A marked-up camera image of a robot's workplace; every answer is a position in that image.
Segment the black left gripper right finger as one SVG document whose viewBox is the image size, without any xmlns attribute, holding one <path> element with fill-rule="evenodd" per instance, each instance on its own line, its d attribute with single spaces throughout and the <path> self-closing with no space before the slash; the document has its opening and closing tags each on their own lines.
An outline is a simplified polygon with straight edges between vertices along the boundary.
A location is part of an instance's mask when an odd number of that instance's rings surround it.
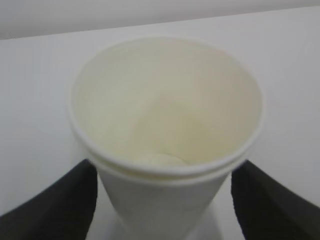
<svg viewBox="0 0 320 240">
<path fill-rule="evenodd" d="M 250 161 L 231 174 L 233 208 L 246 240 L 318 240 L 320 208 Z"/>
</svg>

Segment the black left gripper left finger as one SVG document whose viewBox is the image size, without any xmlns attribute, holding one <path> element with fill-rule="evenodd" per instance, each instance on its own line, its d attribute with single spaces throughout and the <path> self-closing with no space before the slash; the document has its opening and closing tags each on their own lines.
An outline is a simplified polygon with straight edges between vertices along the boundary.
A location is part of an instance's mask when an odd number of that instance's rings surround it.
<svg viewBox="0 0 320 240">
<path fill-rule="evenodd" d="M 50 187 L 0 217 L 2 240 L 84 240 L 96 210 L 98 174 L 84 159 Z"/>
</svg>

